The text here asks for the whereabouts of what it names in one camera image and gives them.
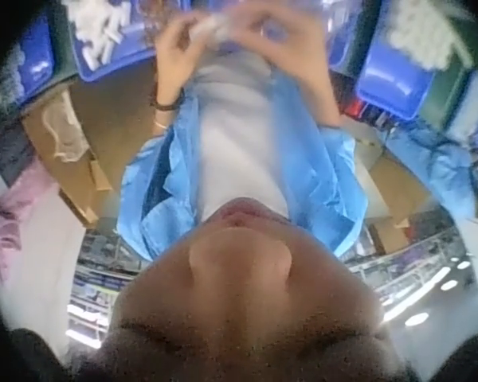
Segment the white t-shirt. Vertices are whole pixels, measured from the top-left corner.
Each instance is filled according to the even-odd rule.
[[[251,197],[288,217],[268,92],[271,68],[247,52],[212,57],[196,73],[200,105],[198,217]]]

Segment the blue shirt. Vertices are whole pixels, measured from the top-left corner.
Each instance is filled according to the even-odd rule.
[[[272,117],[289,219],[341,256],[357,240],[367,199],[355,177],[355,141],[318,127],[296,83],[274,72]],[[198,225],[198,98],[192,86],[176,120],[148,141],[125,169],[117,229],[154,260]]]
[[[472,159],[466,148],[418,120],[379,135],[454,219],[475,217]]]

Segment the mouth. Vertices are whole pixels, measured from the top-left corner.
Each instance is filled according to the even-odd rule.
[[[229,201],[221,206],[207,221],[237,220],[240,218],[247,219],[249,217],[271,220],[285,225],[290,224],[290,222],[280,214],[273,212],[259,201],[247,197],[239,197]]]

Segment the hand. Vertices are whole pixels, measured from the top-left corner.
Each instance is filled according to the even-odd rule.
[[[188,30],[206,17],[199,11],[180,14],[156,38],[159,103],[173,103],[197,68],[209,36],[190,41]]]
[[[243,2],[229,10],[237,23],[232,38],[303,85],[319,82],[327,76],[327,54],[322,21],[311,14],[294,10],[274,2]],[[271,18],[285,29],[284,41],[271,41],[256,33],[250,26]]]

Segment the nose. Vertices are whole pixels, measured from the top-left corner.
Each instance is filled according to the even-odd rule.
[[[236,294],[284,288],[292,254],[284,242],[250,228],[224,228],[190,248],[194,282]]]

